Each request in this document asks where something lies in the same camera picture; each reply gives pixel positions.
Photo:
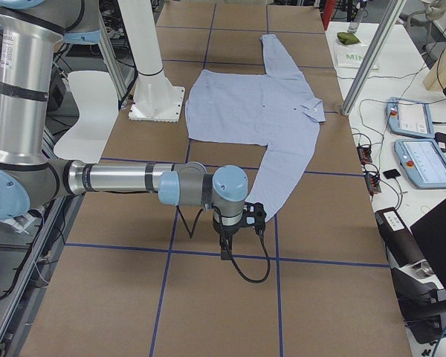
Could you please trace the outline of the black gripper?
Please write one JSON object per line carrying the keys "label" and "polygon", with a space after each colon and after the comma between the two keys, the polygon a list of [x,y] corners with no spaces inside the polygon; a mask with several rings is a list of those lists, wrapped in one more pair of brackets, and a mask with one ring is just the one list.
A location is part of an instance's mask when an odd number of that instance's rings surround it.
{"label": "black gripper", "polygon": [[257,234],[265,232],[265,209],[260,202],[246,202],[243,207],[241,226],[254,228]]}

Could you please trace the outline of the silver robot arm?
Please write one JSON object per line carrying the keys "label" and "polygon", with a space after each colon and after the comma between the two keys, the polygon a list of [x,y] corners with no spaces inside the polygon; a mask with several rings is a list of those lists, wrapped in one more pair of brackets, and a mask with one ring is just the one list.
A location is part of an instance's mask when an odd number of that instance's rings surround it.
{"label": "silver robot arm", "polygon": [[264,208],[247,202],[248,179],[238,167],[209,173],[197,162],[100,162],[117,118],[116,91],[106,72],[69,74],[80,116],[55,144],[53,158],[45,156],[42,139],[54,49],[59,43],[97,44],[101,21],[96,1],[0,1],[0,220],[61,196],[156,193],[167,205],[211,210],[223,238],[246,227],[261,234]]}

